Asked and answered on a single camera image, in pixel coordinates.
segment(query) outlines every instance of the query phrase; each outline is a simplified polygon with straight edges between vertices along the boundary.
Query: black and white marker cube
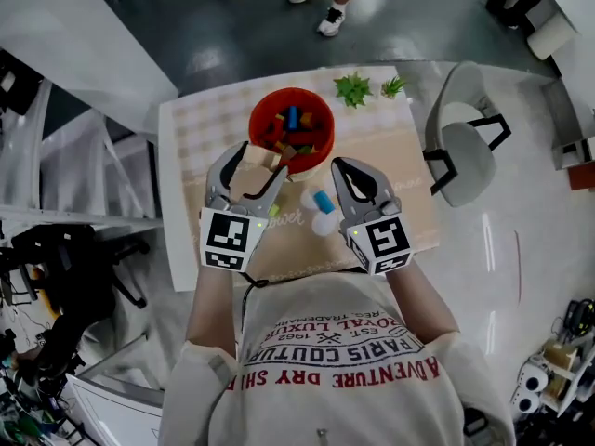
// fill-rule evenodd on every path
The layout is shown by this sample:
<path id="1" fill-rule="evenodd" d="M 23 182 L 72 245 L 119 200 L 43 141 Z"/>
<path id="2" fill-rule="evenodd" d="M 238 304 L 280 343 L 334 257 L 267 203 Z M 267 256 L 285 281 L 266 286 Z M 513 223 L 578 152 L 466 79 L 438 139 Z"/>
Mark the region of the black and white marker cube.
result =
<path id="1" fill-rule="evenodd" d="M 347 229 L 348 246 L 369 274 L 402 268 L 413 249 L 403 214 L 384 216 Z"/>
<path id="2" fill-rule="evenodd" d="M 223 210 L 201 210 L 201 264 L 244 272 L 269 220 Z"/>

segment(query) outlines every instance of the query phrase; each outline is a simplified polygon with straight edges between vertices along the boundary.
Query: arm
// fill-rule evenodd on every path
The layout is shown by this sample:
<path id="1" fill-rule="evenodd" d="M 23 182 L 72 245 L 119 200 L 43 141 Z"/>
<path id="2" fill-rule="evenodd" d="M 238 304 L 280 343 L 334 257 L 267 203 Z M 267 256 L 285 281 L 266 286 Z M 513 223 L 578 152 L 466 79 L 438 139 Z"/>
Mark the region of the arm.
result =
<path id="1" fill-rule="evenodd" d="M 235 358 L 231 272 L 201 266 L 186 339 L 194 345 L 219 347 Z"/>
<path id="2" fill-rule="evenodd" d="M 387 281 L 411 332 L 424 344 L 458 332 L 455 318 L 415 261 L 387 272 Z"/>

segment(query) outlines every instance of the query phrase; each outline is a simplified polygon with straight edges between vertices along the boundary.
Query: white chair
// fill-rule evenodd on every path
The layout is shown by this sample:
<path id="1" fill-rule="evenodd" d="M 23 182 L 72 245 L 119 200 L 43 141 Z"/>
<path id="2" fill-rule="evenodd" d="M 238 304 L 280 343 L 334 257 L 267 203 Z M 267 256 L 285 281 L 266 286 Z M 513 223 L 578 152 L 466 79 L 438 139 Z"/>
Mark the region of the white chair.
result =
<path id="1" fill-rule="evenodd" d="M 483 118 L 445 124 L 443 109 L 453 102 L 475 108 Z M 488 144 L 476 127 L 494 123 L 502 126 L 502 132 Z M 509 135 L 504 117 L 485 91 L 479 66 L 469 61 L 457 64 L 448 74 L 426 122 L 424 158 L 436 180 L 431 194 L 440 190 L 451 206 L 475 200 L 496 172 L 492 151 Z"/>

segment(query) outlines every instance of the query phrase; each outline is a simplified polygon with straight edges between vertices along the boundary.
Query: blue block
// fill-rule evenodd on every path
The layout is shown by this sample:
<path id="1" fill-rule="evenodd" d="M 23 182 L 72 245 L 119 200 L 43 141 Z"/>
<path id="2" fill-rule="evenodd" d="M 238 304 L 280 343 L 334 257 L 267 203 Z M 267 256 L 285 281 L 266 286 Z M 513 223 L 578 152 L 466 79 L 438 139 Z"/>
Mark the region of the blue block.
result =
<path id="1" fill-rule="evenodd" d="M 298 129 L 298 108 L 296 106 L 289 106 L 289 120 L 287 121 L 287 128 L 289 130 Z"/>
<path id="2" fill-rule="evenodd" d="M 331 199 L 324 190 L 320 190 L 314 194 L 314 201 L 318 205 L 320 211 L 326 213 L 327 215 L 335 211 L 333 202 L 331 202 Z"/>

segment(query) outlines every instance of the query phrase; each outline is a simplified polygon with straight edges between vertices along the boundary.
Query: succulent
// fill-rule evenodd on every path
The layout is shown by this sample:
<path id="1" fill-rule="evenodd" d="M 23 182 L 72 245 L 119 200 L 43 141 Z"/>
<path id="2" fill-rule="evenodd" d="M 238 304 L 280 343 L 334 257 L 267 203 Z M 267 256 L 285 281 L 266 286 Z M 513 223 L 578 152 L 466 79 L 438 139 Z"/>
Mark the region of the succulent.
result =
<path id="1" fill-rule="evenodd" d="M 403 86 L 405 86 L 405 81 L 399 76 L 395 76 L 391 80 L 382 83 L 382 96 L 394 99 L 394 97 L 403 89 Z"/>
<path id="2" fill-rule="evenodd" d="M 370 78 L 362 79 L 357 72 L 341 79 L 336 79 L 337 97 L 345 98 L 345 104 L 357 108 L 358 104 L 365 106 L 364 96 L 372 96 L 370 92 Z"/>

